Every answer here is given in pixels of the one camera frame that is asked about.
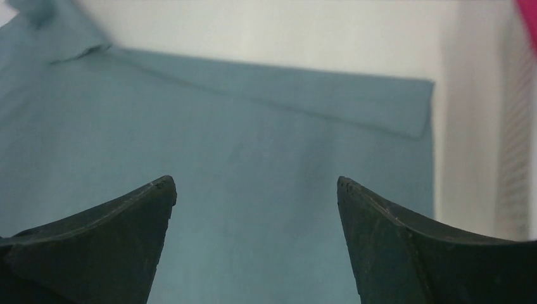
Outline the blue-grey t shirt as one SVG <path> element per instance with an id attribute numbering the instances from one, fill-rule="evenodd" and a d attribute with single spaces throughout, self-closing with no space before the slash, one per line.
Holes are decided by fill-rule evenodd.
<path id="1" fill-rule="evenodd" d="M 151 303 L 358 303 L 347 176 L 433 215 L 427 80 L 114 46 L 72 1 L 1 27 L 1 232 L 177 185 Z"/>

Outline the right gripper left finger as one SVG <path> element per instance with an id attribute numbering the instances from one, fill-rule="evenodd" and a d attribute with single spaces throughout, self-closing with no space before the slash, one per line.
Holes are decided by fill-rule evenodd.
<path id="1" fill-rule="evenodd" d="M 2 303 L 146 303 L 177 199 L 165 175 L 1 240 Z"/>

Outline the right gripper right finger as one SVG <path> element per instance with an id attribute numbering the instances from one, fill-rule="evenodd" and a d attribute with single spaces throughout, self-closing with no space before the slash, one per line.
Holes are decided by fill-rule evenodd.
<path id="1" fill-rule="evenodd" d="M 536 302 L 536 242 L 464 231 L 347 177 L 338 209 L 362 303 Z"/>

